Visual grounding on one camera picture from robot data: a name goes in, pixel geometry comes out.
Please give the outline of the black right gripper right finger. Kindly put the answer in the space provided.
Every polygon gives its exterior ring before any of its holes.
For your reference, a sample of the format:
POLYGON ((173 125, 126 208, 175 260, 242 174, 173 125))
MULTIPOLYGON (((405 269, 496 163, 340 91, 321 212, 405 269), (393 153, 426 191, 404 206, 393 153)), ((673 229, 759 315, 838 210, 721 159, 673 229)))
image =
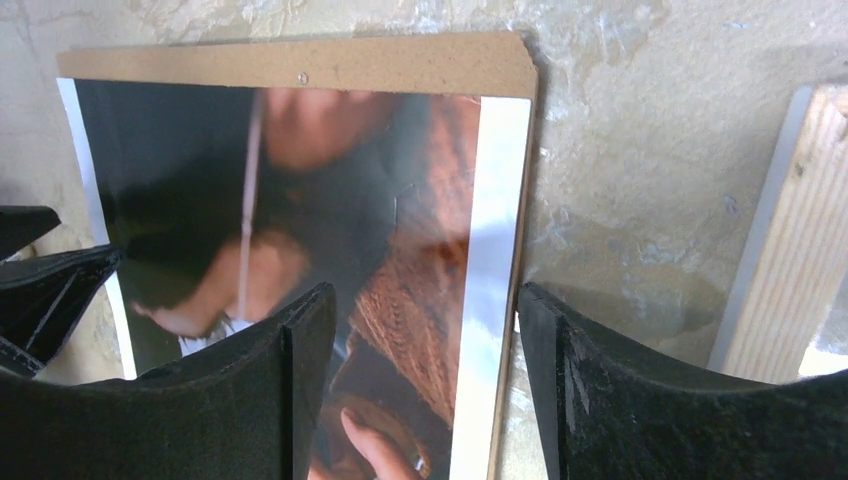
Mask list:
POLYGON ((847 375, 784 385, 652 350, 535 283, 520 336, 552 479, 843 479, 847 375))

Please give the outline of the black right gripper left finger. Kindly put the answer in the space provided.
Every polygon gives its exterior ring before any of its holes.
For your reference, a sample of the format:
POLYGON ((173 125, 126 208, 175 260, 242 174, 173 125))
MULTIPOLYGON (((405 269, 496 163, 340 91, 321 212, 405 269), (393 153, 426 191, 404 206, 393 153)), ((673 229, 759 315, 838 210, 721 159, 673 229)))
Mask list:
POLYGON ((321 283, 134 380, 1 378, 5 479, 303 479, 336 330, 321 283))

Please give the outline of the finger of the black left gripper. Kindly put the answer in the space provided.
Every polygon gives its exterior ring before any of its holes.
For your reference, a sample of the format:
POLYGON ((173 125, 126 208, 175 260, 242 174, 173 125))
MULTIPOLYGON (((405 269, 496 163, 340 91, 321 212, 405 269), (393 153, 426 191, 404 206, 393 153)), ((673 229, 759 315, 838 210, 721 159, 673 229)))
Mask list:
POLYGON ((124 257, 113 245, 1 264, 1 367, 32 378, 60 353, 124 257))
POLYGON ((47 206, 2 206, 1 260, 13 256, 60 224, 56 211, 47 206))

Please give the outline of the printed photo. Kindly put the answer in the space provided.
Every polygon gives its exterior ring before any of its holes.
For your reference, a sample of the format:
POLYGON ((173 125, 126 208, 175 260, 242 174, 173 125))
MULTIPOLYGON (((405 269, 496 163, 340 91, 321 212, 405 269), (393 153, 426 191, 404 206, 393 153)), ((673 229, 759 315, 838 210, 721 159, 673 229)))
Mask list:
POLYGON ((320 283, 313 479, 489 479, 539 72, 515 32, 78 49, 58 86, 123 373, 320 283))

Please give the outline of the wooden picture frame with glass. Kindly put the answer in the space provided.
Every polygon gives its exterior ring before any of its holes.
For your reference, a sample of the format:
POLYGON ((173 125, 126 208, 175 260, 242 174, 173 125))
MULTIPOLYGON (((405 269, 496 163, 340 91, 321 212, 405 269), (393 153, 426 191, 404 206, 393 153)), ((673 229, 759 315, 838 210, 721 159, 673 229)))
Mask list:
POLYGON ((796 380, 847 275, 847 87, 793 95, 707 366, 796 380))

